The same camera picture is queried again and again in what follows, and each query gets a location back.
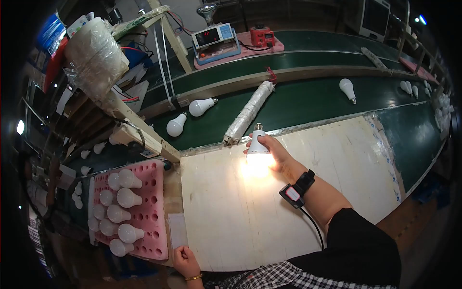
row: red voltage regulator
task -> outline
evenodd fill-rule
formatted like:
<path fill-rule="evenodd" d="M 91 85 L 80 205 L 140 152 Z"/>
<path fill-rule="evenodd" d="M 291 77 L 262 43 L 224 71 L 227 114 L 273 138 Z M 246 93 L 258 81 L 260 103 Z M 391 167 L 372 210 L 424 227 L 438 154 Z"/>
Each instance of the red voltage regulator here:
<path fill-rule="evenodd" d="M 250 29 L 252 45 L 257 47 L 274 47 L 274 32 L 262 23 L 257 23 Z"/>

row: red digital display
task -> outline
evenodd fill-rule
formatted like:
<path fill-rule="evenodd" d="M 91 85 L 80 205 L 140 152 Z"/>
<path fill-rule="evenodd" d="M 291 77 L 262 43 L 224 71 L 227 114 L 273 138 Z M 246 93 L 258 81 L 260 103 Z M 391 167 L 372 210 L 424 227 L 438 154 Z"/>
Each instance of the red digital display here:
<path fill-rule="evenodd" d="M 199 46 L 204 46 L 219 40 L 220 36 L 218 35 L 217 29 L 212 28 L 210 30 L 202 32 L 201 34 L 197 34 L 196 39 L 197 44 L 199 44 Z"/>

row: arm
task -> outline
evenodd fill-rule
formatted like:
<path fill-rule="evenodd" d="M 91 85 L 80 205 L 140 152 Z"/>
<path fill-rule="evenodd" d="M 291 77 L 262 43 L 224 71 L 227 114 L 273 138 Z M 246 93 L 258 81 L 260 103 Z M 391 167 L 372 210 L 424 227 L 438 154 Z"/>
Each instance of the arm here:
<path fill-rule="evenodd" d="M 266 146 L 274 157 L 275 165 L 271 169 L 282 173 L 282 175 L 294 184 L 298 178 L 308 169 L 296 161 L 281 145 L 281 143 L 269 136 L 259 136 L 259 143 Z M 314 184 L 308 189 L 303 197 L 305 208 L 309 210 L 318 220 L 325 232 L 328 231 L 328 224 L 332 217 L 342 208 L 352 208 L 350 202 L 336 188 L 331 186 L 322 178 L 315 176 Z"/>
<path fill-rule="evenodd" d="M 197 263 L 193 251 L 188 246 L 179 246 L 173 250 L 173 267 L 185 278 L 199 276 L 201 268 Z M 202 279 L 186 281 L 188 289 L 204 289 Z"/>

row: wristwatch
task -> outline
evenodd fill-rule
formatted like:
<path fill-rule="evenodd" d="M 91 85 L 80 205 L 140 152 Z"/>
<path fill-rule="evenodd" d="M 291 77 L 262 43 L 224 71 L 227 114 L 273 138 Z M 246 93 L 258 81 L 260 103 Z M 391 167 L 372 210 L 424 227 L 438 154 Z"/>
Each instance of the wristwatch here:
<path fill-rule="evenodd" d="M 293 184 L 287 184 L 279 194 L 294 208 L 303 207 L 305 201 L 303 195 L 315 182 L 315 173 L 312 170 L 304 172 L 298 180 Z"/>

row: gold bracelet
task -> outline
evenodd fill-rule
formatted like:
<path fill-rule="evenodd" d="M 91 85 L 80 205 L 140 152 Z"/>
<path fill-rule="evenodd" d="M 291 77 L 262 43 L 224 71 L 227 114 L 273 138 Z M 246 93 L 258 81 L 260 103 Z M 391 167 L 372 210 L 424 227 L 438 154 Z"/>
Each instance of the gold bracelet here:
<path fill-rule="evenodd" d="M 197 275 L 196 277 L 185 278 L 185 280 L 186 281 L 191 281 L 191 280 L 196 280 L 196 279 L 199 279 L 199 278 L 202 278 L 202 273 Z"/>

